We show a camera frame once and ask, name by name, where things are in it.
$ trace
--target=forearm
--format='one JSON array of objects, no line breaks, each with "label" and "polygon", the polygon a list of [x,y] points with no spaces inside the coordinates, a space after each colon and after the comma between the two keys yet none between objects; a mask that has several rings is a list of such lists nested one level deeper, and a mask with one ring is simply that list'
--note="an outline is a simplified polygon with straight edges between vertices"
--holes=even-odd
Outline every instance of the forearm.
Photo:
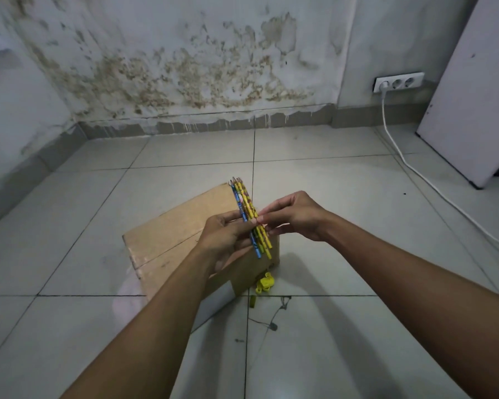
[{"label": "forearm", "polygon": [[168,398],[213,262],[191,251],[62,397]]},{"label": "forearm", "polygon": [[321,232],[468,394],[499,397],[499,295],[334,214]]}]

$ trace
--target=power cord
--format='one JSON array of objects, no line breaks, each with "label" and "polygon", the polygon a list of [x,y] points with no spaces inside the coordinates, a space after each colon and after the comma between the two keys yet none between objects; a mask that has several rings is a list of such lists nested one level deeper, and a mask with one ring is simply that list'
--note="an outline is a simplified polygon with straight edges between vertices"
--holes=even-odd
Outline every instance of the power cord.
[{"label": "power cord", "polygon": [[412,167],[406,160],[405,157],[403,156],[403,153],[399,149],[398,145],[394,141],[393,137],[390,135],[390,132],[388,131],[388,128],[386,127],[386,117],[384,114],[384,101],[386,97],[386,92],[388,91],[388,88],[390,87],[390,84],[388,81],[384,81],[380,86],[379,90],[381,91],[381,105],[383,108],[383,125],[384,125],[384,130],[390,140],[392,141],[392,144],[394,145],[395,149],[397,150],[399,157],[401,157],[401,161],[403,161],[403,164],[406,165],[408,169],[410,169],[412,172],[414,172],[416,175],[418,175],[421,179],[423,179],[430,187],[434,189],[436,193],[440,195],[442,199],[444,199],[446,202],[448,202],[451,206],[453,206],[460,214],[462,214],[466,219],[468,219],[469,222],[471,222],[475,227],[479,228],[479,230],[485,234],[487,237],[491,238],[493,241],[499,243],[499,239],[495,238],[492,234],[490,234],[483,226],[481,226],[471,215],[466,213],[464,209],[460,208],[456,203],[454,203],[452,200],[450,200],[448,197],[446,197],[436,186],[432,184],[430,180],[428,180],[425,176],[420,174],[414,167]]}]

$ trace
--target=tile floor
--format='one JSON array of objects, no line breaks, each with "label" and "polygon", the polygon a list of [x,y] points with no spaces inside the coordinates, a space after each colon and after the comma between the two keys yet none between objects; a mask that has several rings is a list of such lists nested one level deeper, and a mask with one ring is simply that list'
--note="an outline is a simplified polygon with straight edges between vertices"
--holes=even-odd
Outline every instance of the tile floor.
[{"label": "tile floor", "polygon": [[[499,236],[499,178],[473,190],[414,126],[390,130],[412,165]],[[304,189],[499,292],[499,249],[404,169],[381,129],[89,141],[0,221],[0,397],[59,397],[145,304],[121,235],[233,175],[257,206]],[[173,398],[466,397],[331,248],[282,236],[274,275],[255,308],[240,297],[191,335]],[[277,331],[255,322],[275,313]]]}]

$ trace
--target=blue pencil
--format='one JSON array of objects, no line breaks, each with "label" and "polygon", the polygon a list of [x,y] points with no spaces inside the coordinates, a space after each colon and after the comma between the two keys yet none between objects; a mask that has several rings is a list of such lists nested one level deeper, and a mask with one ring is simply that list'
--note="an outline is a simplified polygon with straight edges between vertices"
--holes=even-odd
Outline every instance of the blue pencil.
[{"label": "blue pencil", "polygon": [[[237,200],[238,204],[238,209],[240,210],[240,214],[242,214],[242,219],[244,222],[246,222],[248,219],[246,217],[246,213],[244,212],[244,209],[242,208],[242,203],[240,199],[238,198],[238,193],[237,190],[235,189],[235,186],[229,182],[229,186],[231,186],[231,190],[233,191],[233,194],[235,195],[235,199]],[[249,233],[249,237],[251,238],[251,243],[253,245],[253,248],[255,249],[255,253],[257,254],[257,257],[260,259],[261,258],[261,251],[259,250],[259,247],[257,246],[257,242],[255,241],[255,237],[253,236],[253,233]]]}]

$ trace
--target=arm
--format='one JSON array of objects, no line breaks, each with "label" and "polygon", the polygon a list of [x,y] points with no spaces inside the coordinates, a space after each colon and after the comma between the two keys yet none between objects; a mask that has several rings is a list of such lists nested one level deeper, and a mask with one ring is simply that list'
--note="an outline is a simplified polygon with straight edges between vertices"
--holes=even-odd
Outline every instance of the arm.
[{"label": "arm", "polygon": [[332,245],[427,352],[472,397],[499,397],[499,295],[330,213],[305,192],[258,222]]},{"label": "arm", "polygon": [[207,279],[235,248],[250,245],[239,237],[256,222],[230,222],[239,218],[234,211],[207,220],[196,247],[62,399],[170,396]]}]

